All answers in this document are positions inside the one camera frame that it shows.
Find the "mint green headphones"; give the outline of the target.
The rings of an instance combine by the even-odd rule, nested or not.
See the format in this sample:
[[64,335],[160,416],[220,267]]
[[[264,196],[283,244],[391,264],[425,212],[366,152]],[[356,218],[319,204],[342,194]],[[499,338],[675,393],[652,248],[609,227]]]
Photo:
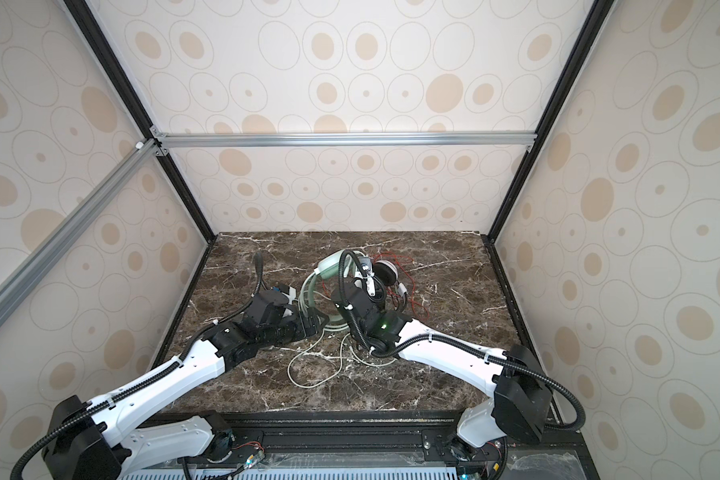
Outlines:
[[339,260],[342,251],[339,250],[323,258],[304,280],[298,293],[300,312],[314,323],[319,323],[328,332],[347,331],[347,321],[340,314],[327,314],[318,306],[318,298],[330,301],[327,292],[327,281],[334,279],[339,273]]

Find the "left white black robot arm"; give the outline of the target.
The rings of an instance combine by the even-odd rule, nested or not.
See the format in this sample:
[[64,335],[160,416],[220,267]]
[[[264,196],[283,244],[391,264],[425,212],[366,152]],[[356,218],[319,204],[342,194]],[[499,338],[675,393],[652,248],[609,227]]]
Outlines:
[[178,355],[137,379],[86,402],[73,395],[58,404],[48,432],[21,455],[10,476],[20,479],[41,456],[54,479],[119,479],[181,458],[225,461],[232,428],[215,412],[145,427],[154,414],[269,347],[311,338],[328,317],[278,288],[255,292],[234,313],[199,330]]

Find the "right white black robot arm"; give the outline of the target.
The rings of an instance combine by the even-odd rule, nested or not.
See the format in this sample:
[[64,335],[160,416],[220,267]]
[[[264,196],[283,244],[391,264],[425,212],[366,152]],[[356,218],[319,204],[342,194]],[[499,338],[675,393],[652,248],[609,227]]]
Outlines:
[[339,281],[332,301],[353,338],[371,356],[433,367],[486,396],[466,409],[456,426],[457,438],[471,448],[505,436],[538,444],[547,430],[578,431],[585,424],[579,399],[543,374],[534,354],[522,345],[488,348],[440,333],[388,310],[384,298],[369,295],[362,280]]

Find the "white black red headphones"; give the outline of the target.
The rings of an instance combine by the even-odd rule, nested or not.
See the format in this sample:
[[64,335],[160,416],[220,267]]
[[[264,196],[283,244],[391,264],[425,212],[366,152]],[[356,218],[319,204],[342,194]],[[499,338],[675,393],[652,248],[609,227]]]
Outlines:
[[396,291],[396,311],[404,312],[409,303],[409,292],[400,281],[396,265],[389,260],[377,260],[372,263],[372,271],[386,289],[392,288]]

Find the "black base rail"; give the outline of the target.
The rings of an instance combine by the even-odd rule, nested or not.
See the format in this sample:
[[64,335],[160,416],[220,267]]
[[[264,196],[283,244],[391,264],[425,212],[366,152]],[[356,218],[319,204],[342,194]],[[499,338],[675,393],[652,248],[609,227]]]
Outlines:
[[248,442],[260,444],[269,453],[420,453],[426,461],[443,461],[457,467],[483,463],[499,464],[504,471],[515,461],[512,455],[537,449],[557,454],[571,450],[584,475],[597,479],[592,456],[578,433],[547,431],[539,444],[500,437],[484,446],[472,447],[456,435],[460,413],[447,411],[359,411],[262,413],[199,412],[213,434],[215,457]]

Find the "horizontal aluminium rail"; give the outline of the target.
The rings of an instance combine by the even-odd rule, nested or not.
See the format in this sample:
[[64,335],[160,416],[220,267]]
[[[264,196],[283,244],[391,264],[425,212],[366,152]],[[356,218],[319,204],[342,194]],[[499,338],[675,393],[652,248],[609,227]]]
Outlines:
[[161,133],[157,140],[168,148],[190,147],[402,147],[446,145],[532,146],[532,131],[383,132],[383,133],[257,133],[177,134]]

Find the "left diagonal aluminium rail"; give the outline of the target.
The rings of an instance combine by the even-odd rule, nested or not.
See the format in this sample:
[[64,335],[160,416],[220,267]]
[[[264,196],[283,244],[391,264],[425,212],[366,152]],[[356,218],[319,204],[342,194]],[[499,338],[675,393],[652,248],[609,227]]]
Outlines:
[[157,149],[143,140],[0,285],[0,328]]

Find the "left black frame post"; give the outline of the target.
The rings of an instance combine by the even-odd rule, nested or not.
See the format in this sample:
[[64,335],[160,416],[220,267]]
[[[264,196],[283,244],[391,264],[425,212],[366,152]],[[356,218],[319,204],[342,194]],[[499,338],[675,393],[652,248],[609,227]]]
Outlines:
[[154,140],[160,148],[157,160],[163,173],[178,195],[181,204],[186,209],[201,236],[207,243],[213,243],[216,234],[213,232],[210,223],[202,213],[198,202],[191,193],[187,182],[180,173],[176,162],[171,154],[162,146],[157,138],[156,129],[152,118],[148,114],[141,101],[133,83],[129,79],[120,60],[117,58],[109,40],[106,38],[98,21],[94,18],[94,12],[87,1],[64,0],[64,6],[71,15],[74,24],[80,30],[85,42],[93,52],[94,57],[102,67],[108,80],[114,87],[121,102],[126,108],[130,118],[134,121],[137,129],[147,140]]

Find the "black frame post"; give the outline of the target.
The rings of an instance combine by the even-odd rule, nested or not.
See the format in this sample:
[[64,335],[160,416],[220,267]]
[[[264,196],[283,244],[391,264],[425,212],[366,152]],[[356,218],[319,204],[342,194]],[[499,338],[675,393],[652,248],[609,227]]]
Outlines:
[[187,182],[180,173],[176,162],[171,154],[162,146],[157,138],[156,129],[152,118],[148,114],[141,101],[133,83],[129,79],[120,60],[117,58],[109,40],[106,38],[98,21],[94,18],[94,12],[87,1],[64,0],[64,6],[71,15],[74,24],[80,30],[85,42],[93,52],[94,57],[102,67],[108,80],[114,87],[121,102],[126,108],[130,118],[134,121],[137,129],[147,140],[154,140],[160,148],[157,160],[163,173],[178,195],[181,204],[186,209],[201,236],[207,243],[213,243],[216,234],[213,232],[210,223],[202,213],[198,202],[191,193]]
[[575,38],[572,50],[563,65],[560,77],[551,91],[549,100],[536,127],[535,141],[523,155],[491,229],[484,237],[486,246],[493,246],[498,240],[614,4],[615,1],[613,0],[596,0],[592,2],[589,13]]

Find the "right black frame post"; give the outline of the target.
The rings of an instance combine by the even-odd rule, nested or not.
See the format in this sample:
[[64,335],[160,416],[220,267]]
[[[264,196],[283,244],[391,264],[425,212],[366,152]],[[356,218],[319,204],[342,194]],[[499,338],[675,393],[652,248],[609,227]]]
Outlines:
[[589,13],[575,38],[572,50],[563,65],[560,77],[551,91],[549,100],[536,127],[535,141],[523,155],[491,229],[484,237],[486,246],[493,246],[498,240],[614,4],[615,1],[613,0],[596,0],[592,2]]

